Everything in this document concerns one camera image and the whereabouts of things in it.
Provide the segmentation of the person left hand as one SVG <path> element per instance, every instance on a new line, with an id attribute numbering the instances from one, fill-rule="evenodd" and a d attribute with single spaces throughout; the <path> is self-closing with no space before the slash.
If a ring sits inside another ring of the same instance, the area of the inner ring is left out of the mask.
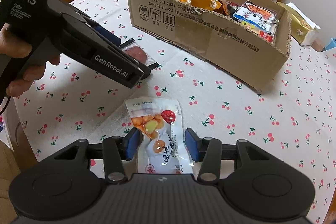
<path id="1" fill-rule="evenodd" d="M 28 91 L 35 80 L 44 76 L 46 63 L 60 64 L 60 51 L 52 50 L 34 58 L 38 47 L 49 34 L 49 28 L 23 28 L 1 23 L 1 99 L 18 97 Z"/>

